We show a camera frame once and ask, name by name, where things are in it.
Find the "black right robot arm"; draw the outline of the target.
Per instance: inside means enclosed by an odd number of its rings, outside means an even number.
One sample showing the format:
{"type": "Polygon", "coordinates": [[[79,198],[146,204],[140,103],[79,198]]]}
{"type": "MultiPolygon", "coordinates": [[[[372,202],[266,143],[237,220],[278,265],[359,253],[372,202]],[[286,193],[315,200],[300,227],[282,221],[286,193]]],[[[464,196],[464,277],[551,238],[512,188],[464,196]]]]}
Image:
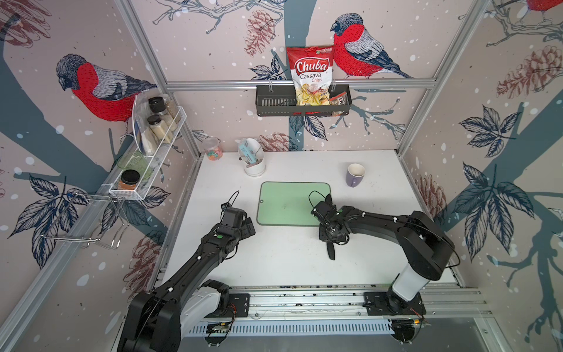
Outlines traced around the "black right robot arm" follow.
{"type": "Polygon", "coordinates": [[[312,207],[319,221],[319,239],[326,244],[330,260],[334,246],[349,242],[352,234],[382,238],[398,244],[407,259],[406,267],[385,292],[364,294],[364,307],[370,316],[416,315],[427,313],[420,291],[441,279],[450,267],[455,245],[422,211],[409,216],[391,216],[362,211],[352,206],[337,208],[331,195],[312,207]]]}

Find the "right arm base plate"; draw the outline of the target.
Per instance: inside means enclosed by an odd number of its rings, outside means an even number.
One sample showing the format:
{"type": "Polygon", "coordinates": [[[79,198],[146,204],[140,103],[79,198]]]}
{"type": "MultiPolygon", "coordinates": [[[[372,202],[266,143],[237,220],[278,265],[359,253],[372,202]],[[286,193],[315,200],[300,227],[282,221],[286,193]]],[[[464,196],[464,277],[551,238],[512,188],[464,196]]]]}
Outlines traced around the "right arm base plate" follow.
{"type": "Polygon", "coordinates": [[[369,316],[427,314],[421,293],[409,302],[403,301],[393,291],[368,291],[363,293],[363,297],[363,307],[369,316]]]}

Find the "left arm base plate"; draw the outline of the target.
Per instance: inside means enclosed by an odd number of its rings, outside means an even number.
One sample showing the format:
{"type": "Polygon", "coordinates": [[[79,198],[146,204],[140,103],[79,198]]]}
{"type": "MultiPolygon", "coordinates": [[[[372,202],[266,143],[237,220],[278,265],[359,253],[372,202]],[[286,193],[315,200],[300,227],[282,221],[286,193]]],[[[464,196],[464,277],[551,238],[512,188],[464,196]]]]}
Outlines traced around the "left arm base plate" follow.
{"type": "Polygon", "coordinates": [[[222,295],[215,311],[207,318],[247,318],[249,315],[250,295],[247,293],[222,295]]]}

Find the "green cutting board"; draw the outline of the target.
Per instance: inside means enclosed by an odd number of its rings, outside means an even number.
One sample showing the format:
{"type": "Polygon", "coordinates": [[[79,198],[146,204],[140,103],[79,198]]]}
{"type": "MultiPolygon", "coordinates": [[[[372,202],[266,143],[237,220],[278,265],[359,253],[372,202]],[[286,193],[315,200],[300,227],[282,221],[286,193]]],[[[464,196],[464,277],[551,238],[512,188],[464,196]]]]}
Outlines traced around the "green cutting board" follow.
{"type": "Polygon", "coordinates": [[[317,227],[311,214],[331,193],[328,183],[264,182],[260,188],[257,223],[262,226],[317,227]]]}

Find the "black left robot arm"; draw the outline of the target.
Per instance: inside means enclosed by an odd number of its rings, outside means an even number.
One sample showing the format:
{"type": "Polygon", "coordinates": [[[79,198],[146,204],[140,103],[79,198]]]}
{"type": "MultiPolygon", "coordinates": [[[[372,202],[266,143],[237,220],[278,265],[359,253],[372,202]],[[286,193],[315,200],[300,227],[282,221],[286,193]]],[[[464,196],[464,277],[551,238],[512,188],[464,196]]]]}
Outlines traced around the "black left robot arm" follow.
{"type": "Polygon", "coordinates": [[[220,223],[201,238],[192,257],[173,276],[130,303],[118,351],[177,351],[182,340],[181,312],[211,271],[239,242],[256,233],[244,210],[225,208],[220,223]]]}

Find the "black knife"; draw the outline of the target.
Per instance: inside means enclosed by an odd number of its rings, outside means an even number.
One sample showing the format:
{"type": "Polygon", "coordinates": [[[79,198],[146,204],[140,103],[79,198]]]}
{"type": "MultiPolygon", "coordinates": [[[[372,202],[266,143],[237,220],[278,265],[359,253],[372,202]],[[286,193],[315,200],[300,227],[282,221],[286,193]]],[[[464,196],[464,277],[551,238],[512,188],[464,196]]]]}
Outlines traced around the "black knife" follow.
{"type": "Polygon", "coordinates": [[[335,260],[336,258],[336,253],[335,253],[335,248],[334,248],[334,243],[332,242],[327,242],[326,243],[326,248],[327,248],[327,252],[328,252],[328,257],[330,260],[335,260]]]}

